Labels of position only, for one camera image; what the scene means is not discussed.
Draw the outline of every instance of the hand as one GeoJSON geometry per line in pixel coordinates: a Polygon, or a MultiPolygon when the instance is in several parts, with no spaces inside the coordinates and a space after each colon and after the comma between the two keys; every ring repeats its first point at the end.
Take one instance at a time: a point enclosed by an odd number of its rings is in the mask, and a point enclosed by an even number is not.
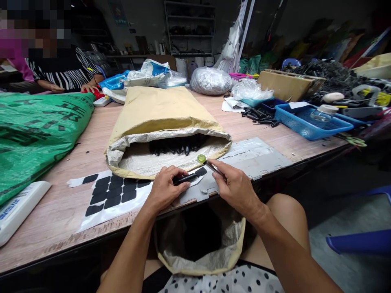
{"type": "Polygon", "coordinates": [[[49,88],[48,90],[56,93],[56,94],[62,94],[62,92],[65,90],[64,88],[62,87],[59,87],[58,85],[55,85],[55,84],[51,84],[49,85],[49,88]]]}
{"type": "Polygon", "coordinates": [[[82,85],[80,88],[80,92],[86,91],[86,92],[93,93],[95,90],[99,90],[99,89],[93,85],[89,85],[88,83],[86,83],[85,85],[82,85]]]}
{"type": "Polygon", "coordinates": [[[225,182],[220,174],[216,172],[212,174],[219,186],[220,196],[230,206],[247,219],[262,208],[263,203],[255,194],[250,179],[242,170],[213,159],[209,159],[208,162],[215,165],[227,178],[225,182]]]}
{"type": "Polygon", "coordinates": [[[184,182],[178,186],[174,186],[172,179],[175,176],[182,177],[187,175],[189,175],[188,172],[179,169],[178,167],[163,167],[160,172],[156,174],[151,193],[144,206],[147,206],[148,209],[152,209],[156,214],[168,207],[174,199],[182,192],[186,191],[190,186],[190,182],[184,182]]]}

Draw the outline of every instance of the blue plastic basket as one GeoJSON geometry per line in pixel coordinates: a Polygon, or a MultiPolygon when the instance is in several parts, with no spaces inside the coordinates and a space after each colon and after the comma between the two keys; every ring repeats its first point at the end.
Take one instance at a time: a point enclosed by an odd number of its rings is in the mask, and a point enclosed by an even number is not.
{"type": "Polygon", "coordinates": [[[286,104],[286,101],[275,98],[273,100],[262,101],[260,106],[263,110],[266,110],[267,112],[274,114],[276,112],[275,106],[280,104],[286,104]]]}
{"type": "Polygon", "coordinates": [[[310,114],[316,109],[316,107],[313,106],[291,109],[289,104],[282,104],[276,105],[275,109],[275,119],[281,121],[284,125],[308,140],[317,140],[333,136],[339,132],[348,131],[354,128],[351,123],[335,117],[326,124],[312,119],[310,114]]]}
{"type": "Polygon", "coordinates": [[[366,125],[366,124],[373,124],[375,122],[377,122],[377,120],[374,120],[374,121],[361,121],[361,120],[357,120],[357,119],[354,119],[354,118],[350,118],[349,116],[345,116],[345,115],[342,115],[342,114],[338,114],[336,113],[335,116],[337,118],[340,118],[346,122],[349,122],[351,124],[353,124],[354,127],[357,127],[357,126],[361,126],[361,125],[366,125]]]}

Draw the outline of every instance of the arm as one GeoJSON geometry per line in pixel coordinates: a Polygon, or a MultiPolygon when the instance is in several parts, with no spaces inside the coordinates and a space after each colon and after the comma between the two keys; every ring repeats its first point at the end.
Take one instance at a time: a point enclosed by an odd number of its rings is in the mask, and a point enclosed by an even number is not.
{"type": "Polygon", "coordinates": [[[63,93],[64,92],[64,88],[62,88],[62,87],[59,87],[58,85],[55,85],[55,84],[53,84],[53,83],[51,83],[51,82],[49,82],[49,81],[45,81],[45,80],[43,80],[43,79],[38,79],[38,80],[36,80],[36,82],[42,87],[42,88],[44,88],[44,89],[46,89],[46,90],[50,90],[50,91],[52,91],[52,92],[54,92],[54,93],[56,93],[56,94],[61,94],[61,93],[63,93]]]}
{"type": "Polygon", "coordinates": [[[29,58],[26,58],[26,63],[28,65],[28,67],[31,69],[31,71],[33,72],[33,75],[34,75],[34,80],[36,81],[36,83],[38,83],[38,85],[40,85],[42,88],[46,89],[46,90],[50,90],[56,94],[61,94],[64,92],[64,88],[62,87],[59,87],[58,85],[55,85],[47,80],[45,80],[45,75],[40,72],[40,69],[36,69],[35,68],[35,62],[29,58]]]}
{"type": "Polygon", "coordinates": [[[99,68],[97,68],[97,66],[80,48],[76,48],[76,57],[92,78],[90,82],[80,88],[81,91],[83,92],[86,90],[87,92],[93,92],[94,90],[97,90],[98,83],[104,79],[102,73],[99,71],[99,68]]]}
{"type": "Polygon", "coordinates": [[[217,160],[209,161],[227,177],[225,182],[221,175],[213,173],[220,196],[255,227],[285,292],[342,292],[259,200],[243,171],[217,160]]]}
{"type": "Polygon", "coordinates": [[[119,248],[98,293],[135,292],[143,287],[145,261],[151,231],[159,212],[184,192],[190,182],[174,186],[172,178],[188,175],[185,170],[163,167],[156,175],[151,193],[129,229],[119,248]]]}

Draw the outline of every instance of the green cap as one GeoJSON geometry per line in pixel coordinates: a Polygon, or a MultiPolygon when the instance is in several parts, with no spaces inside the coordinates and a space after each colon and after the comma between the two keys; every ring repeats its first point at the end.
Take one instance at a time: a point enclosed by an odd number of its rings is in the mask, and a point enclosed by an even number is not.
{"type": "Polygon", "coordinates": [[[205,163],[206,162],[206,157],[205,155],[198,155],[197,157],[197,161],[201,164],[205,163]]]}

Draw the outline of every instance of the glass jar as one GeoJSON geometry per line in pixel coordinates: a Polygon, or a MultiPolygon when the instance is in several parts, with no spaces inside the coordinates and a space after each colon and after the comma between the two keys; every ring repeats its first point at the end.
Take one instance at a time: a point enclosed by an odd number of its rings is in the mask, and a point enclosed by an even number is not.
{"type": "Polygon", "coordinates": [[[326,124],[329,122],[338,111],[338,108],[331,105],[320,105],[315,111],[310,114],[310,117],[318,122],[326,124]]]}

